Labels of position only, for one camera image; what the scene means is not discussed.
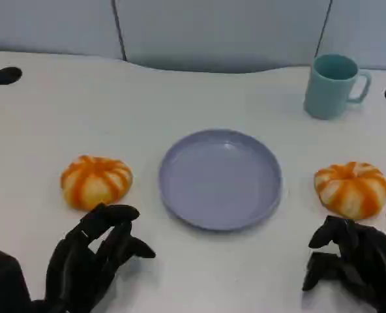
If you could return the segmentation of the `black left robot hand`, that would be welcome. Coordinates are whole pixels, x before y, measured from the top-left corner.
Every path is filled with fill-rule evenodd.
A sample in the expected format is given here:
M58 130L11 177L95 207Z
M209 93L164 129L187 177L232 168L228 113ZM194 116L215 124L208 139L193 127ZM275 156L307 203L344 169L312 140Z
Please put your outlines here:
M104 298L117 270L132 257L156 254L132 236L139 211L130 205L97 205L61 239L46 271L46 291L32 300L22 268L0 251L0 312L90 312Z

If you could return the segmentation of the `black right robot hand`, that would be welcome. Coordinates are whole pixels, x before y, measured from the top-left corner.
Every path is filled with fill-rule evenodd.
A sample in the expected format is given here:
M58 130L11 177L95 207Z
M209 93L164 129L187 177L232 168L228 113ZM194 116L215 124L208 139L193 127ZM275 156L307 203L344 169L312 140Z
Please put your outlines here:
M314 232L303 291L321 280L339 281L354 296L386 312L386 235L372 226L327 216Z

